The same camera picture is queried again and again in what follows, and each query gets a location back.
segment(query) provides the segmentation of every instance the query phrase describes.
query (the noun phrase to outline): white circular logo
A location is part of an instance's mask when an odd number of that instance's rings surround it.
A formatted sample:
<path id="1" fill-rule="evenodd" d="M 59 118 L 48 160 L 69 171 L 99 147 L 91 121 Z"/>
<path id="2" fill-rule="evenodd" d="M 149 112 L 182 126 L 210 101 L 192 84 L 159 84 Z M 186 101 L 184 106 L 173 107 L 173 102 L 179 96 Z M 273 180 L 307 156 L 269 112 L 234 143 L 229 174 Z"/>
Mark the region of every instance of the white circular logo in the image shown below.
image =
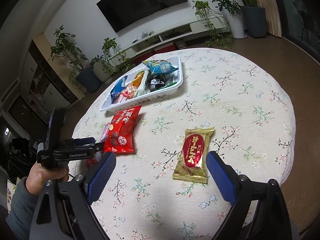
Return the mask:
<path id="1" fill-rule="evenodd" d="M 120 143 L 121 145 L 125 145 L 125 144 L 127 143 L 127 139 L 126 139 L 125 137 L 123 137 L 123 136 L 120 136 L 120 137 L 118 138 L 118 141 L 119 141 L 119 143 Z"/>

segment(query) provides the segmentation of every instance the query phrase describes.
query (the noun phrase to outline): wooden floor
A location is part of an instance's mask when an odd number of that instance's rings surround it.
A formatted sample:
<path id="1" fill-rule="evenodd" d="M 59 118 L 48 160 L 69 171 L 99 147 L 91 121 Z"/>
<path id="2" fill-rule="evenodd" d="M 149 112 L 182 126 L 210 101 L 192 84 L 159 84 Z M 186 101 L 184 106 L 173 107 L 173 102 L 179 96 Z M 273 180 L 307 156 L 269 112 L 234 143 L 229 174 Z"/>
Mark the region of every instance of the wooden floor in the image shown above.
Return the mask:
<path id="1" fill-rule="evenodd" d="M 205 46 L 198 42 L 189 47 Z M 236 40 L 228 50 L 271 74 L 291 98 L 297 126 L 295 155 L 292 172 L 281 189 L 289 215 L 301 232 L 320 211 L 320 66 L 289 41 L 274 36 Z M 68 109 L 62 138 L 71 138 L 77 122 L 106 87 Z"/>

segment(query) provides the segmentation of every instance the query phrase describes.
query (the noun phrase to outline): floral tablecloth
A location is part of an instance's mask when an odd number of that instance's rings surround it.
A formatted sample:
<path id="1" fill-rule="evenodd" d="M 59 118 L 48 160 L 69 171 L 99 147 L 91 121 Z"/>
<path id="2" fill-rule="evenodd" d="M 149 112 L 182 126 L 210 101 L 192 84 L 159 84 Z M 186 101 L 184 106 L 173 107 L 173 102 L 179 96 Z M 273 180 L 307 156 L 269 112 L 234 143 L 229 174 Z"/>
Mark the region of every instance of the floral tablecloth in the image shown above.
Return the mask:
<path id="1" fill-rule="evenodd" d="M 184 82 L 171 95 L 142 104 L 134 131 L 135 155 L 117 157 L 100 199 L 92 204 L 111 239 L 211 239 L 230 209 L 208 172 L 208 184 L 172 179 L 184 130 L 215 127 L 215 150 L 238 174 L 253 181 L 288 177 L 293 163 L 295 116 L 289 96 L 250 60 L 219 49 L 185 49 L 179 55 Z M 93 136 L 113 114 L 99 108 L 111 87 L 77 124 L 73 138 Z M 84 161 L 71 162 L 73 175 Z M 252 203 L 246 223 L 253 218 Z"/>

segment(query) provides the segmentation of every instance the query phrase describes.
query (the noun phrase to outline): beige curtain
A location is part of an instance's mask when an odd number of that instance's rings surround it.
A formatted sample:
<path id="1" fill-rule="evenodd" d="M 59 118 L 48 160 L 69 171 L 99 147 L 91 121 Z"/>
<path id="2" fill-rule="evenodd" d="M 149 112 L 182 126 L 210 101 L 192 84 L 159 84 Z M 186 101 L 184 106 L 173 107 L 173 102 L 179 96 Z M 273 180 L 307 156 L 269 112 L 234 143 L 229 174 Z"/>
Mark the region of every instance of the beige curtain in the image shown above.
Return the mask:
<path id="1" fill-rule="evenodd" d="M 267 19 L 267 27 L 268 33 L 281 37 L 281 22 L 278 11 L 278 5 L 276 0 L 258 0 L 260 2 L 259 6 L 264 7 L 266 9 L 266 19 Z"/>

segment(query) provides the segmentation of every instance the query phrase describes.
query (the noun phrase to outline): chair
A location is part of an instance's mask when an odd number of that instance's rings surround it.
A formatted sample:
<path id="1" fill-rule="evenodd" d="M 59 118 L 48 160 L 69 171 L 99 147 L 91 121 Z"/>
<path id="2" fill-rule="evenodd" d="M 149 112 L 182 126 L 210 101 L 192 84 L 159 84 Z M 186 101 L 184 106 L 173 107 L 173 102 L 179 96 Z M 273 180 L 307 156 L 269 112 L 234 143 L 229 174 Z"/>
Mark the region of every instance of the chair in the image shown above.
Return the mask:
<path id="1" fill-rule="evenodd" d="M 301 11 L 301 10 L 298 12 L 301 15 L 302 20 L 303 20 L 303 24 L 302 24 L 303 28 L 302 28 L 300 41 L 302 41 L 302 38 L 303 38 L 303 31 L 306 30 L 308 44 L 310 45 L 308 31 L 312 32 L 313 34 L 315 34 L 319 38 L 319 43 L 316 44 L 316 48 L 319 45 L 318 54 L 320 54 L 320 26 L 318 25 L 317 21 L 307 12 Z"/>

